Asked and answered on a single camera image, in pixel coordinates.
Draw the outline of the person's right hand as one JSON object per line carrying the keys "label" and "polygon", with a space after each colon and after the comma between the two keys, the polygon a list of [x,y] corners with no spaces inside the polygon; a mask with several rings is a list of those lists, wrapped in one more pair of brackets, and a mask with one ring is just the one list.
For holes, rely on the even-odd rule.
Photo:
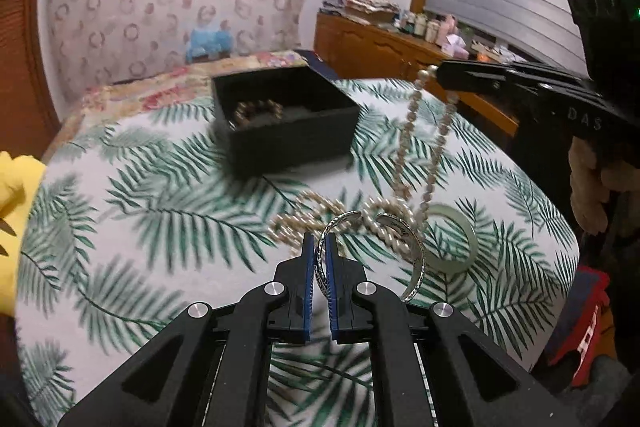
{"label": "person's right hand", "polygon": [[570,164],[570,205],[578,225],[588,234],[603,233],[613,220],[604,205],[612,195],[628,196],[628,206],[616,211],[623,224],[639,226],[639,170],[625,161],[599,169],[597,155],[587,141],[574,136],[568,152]]}

